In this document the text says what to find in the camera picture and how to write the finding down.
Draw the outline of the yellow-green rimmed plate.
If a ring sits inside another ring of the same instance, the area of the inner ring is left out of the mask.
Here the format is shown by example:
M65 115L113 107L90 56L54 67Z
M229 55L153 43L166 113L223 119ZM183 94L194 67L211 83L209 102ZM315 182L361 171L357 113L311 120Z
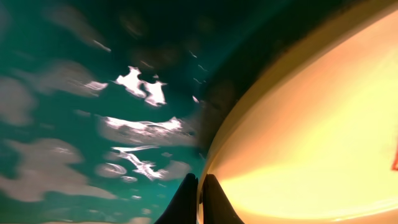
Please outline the yellow-green rimmed plate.
M354 3L262 71L204 174L244 223L396 223L397 2Z

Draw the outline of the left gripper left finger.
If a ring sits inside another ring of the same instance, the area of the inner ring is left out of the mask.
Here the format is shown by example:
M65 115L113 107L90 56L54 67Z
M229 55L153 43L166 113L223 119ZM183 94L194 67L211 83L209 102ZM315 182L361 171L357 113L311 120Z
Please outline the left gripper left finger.
M197 187L198 178L188 173L155 224L196 224Z

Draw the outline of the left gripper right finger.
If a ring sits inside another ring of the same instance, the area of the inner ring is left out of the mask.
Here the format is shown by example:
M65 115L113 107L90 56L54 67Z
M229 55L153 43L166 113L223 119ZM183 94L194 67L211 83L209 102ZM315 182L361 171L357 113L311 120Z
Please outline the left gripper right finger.
M204 224L244 224L213 174L207 174L205 177L202 205Z

